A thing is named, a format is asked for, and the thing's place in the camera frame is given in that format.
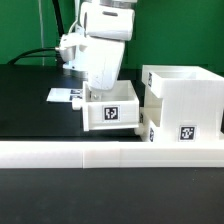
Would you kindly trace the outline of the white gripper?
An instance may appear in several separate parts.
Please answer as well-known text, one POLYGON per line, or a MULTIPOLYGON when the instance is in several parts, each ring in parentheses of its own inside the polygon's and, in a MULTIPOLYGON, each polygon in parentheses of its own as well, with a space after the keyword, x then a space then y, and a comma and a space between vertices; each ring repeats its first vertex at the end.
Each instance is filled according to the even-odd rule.
POLYGON ((64 62, 82 62, 92 100, 113 89, 125 43, 133 33, 135 1, 84 1, 79 18, 63 34, 58 51, 64 62))

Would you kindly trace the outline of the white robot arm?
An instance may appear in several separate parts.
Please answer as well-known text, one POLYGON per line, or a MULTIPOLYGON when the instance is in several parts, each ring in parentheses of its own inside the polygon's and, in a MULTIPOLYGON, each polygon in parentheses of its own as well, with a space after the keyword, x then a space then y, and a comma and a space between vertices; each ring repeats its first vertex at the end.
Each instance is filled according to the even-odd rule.
POLYGON ((138 0, 86 0, 79 18, 63 34, 58 51, 64 62, 82 61, 81 71, 95 101, 113 90, 119 75, 125 43, 133 34, 138 0))

